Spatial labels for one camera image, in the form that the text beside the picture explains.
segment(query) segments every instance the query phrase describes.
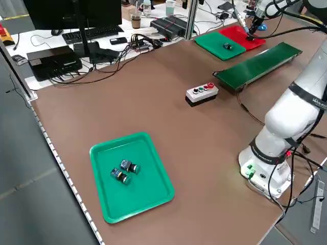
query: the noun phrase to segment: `red mat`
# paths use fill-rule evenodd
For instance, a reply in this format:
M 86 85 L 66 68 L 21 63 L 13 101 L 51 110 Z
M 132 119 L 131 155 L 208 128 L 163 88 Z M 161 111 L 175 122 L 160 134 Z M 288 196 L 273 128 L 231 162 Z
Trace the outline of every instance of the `red mat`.
M 247 34 L 243 28 L 239 26 L 227 27 L 220 30 L 219 33 L 245 47 L 247 51 L 266 43 L 264 39 L 255 39 L 253 41 L 246 40 Z

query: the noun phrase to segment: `green tray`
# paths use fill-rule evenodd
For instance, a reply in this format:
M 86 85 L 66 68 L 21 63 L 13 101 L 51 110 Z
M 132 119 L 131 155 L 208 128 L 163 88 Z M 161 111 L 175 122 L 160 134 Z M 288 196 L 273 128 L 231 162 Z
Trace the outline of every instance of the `green tray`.
M 218 32 L 212 32 L 195 39 L 195 42 L 209 51 L 216 57 L 221 60 L 228 60 L 236 55 L 244 53 L 246 48 L 234 42 L 233 40 L 225 37 L 224 35 Z M 227 50 L 223 47 L 225 43 L 229 43 L 232 45 L 232 50 Z
M 94 145 L 90 149 L 96 186 L 104 220 L 117 223 L 169 202 L 175 195 L 159 155 L 147 133 L 136 133 Z M 131 181 L 123 184 L 110 175 L 120 162 L 130 160 L 141 167 L 138 174 L 123 171 Z

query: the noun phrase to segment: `table surface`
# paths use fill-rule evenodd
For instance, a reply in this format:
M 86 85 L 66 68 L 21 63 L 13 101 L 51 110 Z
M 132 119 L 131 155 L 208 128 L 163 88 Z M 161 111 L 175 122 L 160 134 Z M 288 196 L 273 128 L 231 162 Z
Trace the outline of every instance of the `table surface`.
M 210 7 L 206 3 L 204 5 L 199 5 L 198 10 L 197 10 L 197 15 L 196 15 L 195 30 L 198 32 L 198 29 L 199 29 L 200 33 L 204 33 L 208 29 L 214 28 L 214 27 L 217 27 L 218 25 L 220 25 L 218 23 L 219 21 L 217 21 L 216 18 L 213 15 L 211 15 L 210 13 L 205 12 L 203 10 L 210 11 L 210 9 L 212 9 L 212 12 L 214 12 L 214 13 L 220 12 L 220 10 L 217 8 L 217 6 L 219 4 L 224 3 L 224 0 L 206 0 L 206 2 L 210 5 Z M 243 3 L 242 1 L 239 1 L 239 0 L 236 1 L 236 5 L 237 5 L 237 7 L 238 7 L 238 9 L 240 11 L 243 11 L 245 9 L 245 6 L 246 6 L 245 3 Z M 182 7 L 180 7 L 180 6 L 176 6 L 174 14 L 176 14 L 177 17 L 187 21 L 186 16 L 188 16 L 188 12 L 189 12 L 189 9 L 186 10 L 186 9 L 183 9 Z M 165 16 L 166 16 L 166 4 L 156 5 L 155 9 L 152 10 L 152 13 L 151 13 L 152 18 L 142 17 L 141 28 L 149 27 L 150 22 L 154 18 L 161 18 L 161 17 L 165 17 Z M 231 24 L 231 23 L 233 23 L 235 21 L 236 21 L 235 19 L 229 18 L 224 22 L 224 24 L 228 25 L 228 24 Z M 111 45 L 110 42 L 109 42 L 109 40 L 111 38 L 116 38 L 116 37 L 126 37 L 128 40 L 130 40 L 131 32 L 135 31 L 135 29 L 132 28 L 131 22 L 127 21 L 125 19 L 122 19 L 122 24 L 120 25 L 120 27 L 124 30 L 124 32 L 119 33 L 118 35 L 115 35 L 115 36 L 109 36 L 109 37 L 95 39 L 99 43 L 101 48 L 109 48 L 109 49 L 116 50 L 116 51 L 122 51 L 126 47 L 127 44 Z M 64 30 L 64 33 L 69 33 L 70 31 L 72 31 L 72 32 L 77 31 L 77 29 Z M 17 34 L 12 35 L 12 37 L 13 37 L 15 43 L 16 43 L 17 40 L 18 40 L 18 35 Z M 36 31 L 20 33 L 20 41 L 19 41 L 19 45 L 18 45 L 17 50 L 15 50 L 15 51 L 13 50 L 14 46 L 7 47 L 10 56 L 21 55 L 21 56 L 27 58 L 27 53 L 40 51 L 40 50 L 46 50 L 46 49 L 49 49 L 49 46 L 51 48 L 55 48 L 55 47 L 60 47 L 60 46 L 65 46 L 66 45 L 66 43 L 65 43 L 65 41 L 64 41 L 64 39 L 62 38 L 61 35 L 60 36 L 53 36 L 53 37 L 51 37 L 49 39 L 44 39 L 42 37 L 51 37 L 51 31 L 49 31 L 49 30 L 36 30 Z M 152 38 L 161 38 L 163 36 L 153 35 L 151 37 Z M 181 39 L 182 38 L 174 40 L 173 42 L 170 42 L 170 43 L 164 43 L 164 45 L 170 45 L 170 44 L 172 44 L 174 42 L 180 41 Z M 137 53 L 135 51 L 129 52 L 129 54 L 126 56 L 126 59 L 135 57 L 138 54 L 139 53 Z M 91 67 L 91 65 L 89 64 L 89 59 L 88 58 L 83 58 L 82 63 L 84 64 L 84 66 L 79 71 L 88 71 L 87 67 Z M 97 68 L 101 68 L 101 67 L 105 67 L 105 66 L 107 66 L 107 65 L 99 64 L 99 65 L 97 65 Z M 51 82 L 49 80 L 38 82 L 35 79 L 34 76 L 26 78 L 26 82 L 27 82 L 28 86 L 31 89 L 34 89 L 34 90 L 38 90 L 38 89 L 43 88 L 43 87 L 51 86 L 53 84 L 53 82 Z
M 277 21 L 268 23 L 274 26 Z M 284 18 L 279 31 L 296 27 L 299 24 Z M 265 45 L 228 61 L 219 60 L 194 41 L 180 41 L 141 55 L 123 72 L 101 82 L 44 88 L 32 106 L 106 244 L 256 244 L 281 211 L 248 188 L 239 173 L 237 155 L 262 127 L 218 85 L 212 73 L 282 41 L 303 50 L 292 63 L 241 94 L 248 109 L 263 119 L 324 39 L 320 33 L 295 32 L 267 39 Z M 93 72 L 81 81 L 102 77 Z M 184 100 L 185 91 L 208 82 L 220 89 L 217 98 L 191 108 Z M 89 149 L 140 131 L 152 137 L 176 196 L 165 205 L 110 225 L 102 217 Z M 306 145 L 313 159 L 325 158 L 326 142 L 307 139 Z M 297 160 L 295 193 L 308 174 Z M 285 193 L 281 201 L 286 203 L 287 198 Z

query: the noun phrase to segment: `floor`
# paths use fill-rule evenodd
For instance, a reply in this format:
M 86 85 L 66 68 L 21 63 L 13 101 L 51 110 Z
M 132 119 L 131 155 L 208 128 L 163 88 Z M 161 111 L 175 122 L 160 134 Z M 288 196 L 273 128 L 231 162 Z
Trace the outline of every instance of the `floor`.
M 12 34 L 33 29 L 28 17 L 7 21 L 4 26 Z M 0 244 L 97 244 L 31 110 L 14 91 L 5 93 L 13 85 L 1 62 Z M 28 65 L 21 70 L 25 77 L 31 75 Z M 322 172 L 320 176 L 327 183 L 327 174 Z M 313 195 L 314 186 L 301 199 Z M 325 244 L 327 201 L 323 202 L 317 234 L 310 232 L 312 205 L 297 204 L 262 244 Z

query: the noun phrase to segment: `cup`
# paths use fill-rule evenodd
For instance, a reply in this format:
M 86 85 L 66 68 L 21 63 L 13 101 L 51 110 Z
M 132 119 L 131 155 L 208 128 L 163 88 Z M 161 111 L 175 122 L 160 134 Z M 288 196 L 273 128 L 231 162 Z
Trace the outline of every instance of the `cup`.
M 174 15 L 175 0 L 166 0 L 166 16 Z
M 141 16 L 138 13 L 131 14 L 132 27 L 138 29 L 141 27 Z

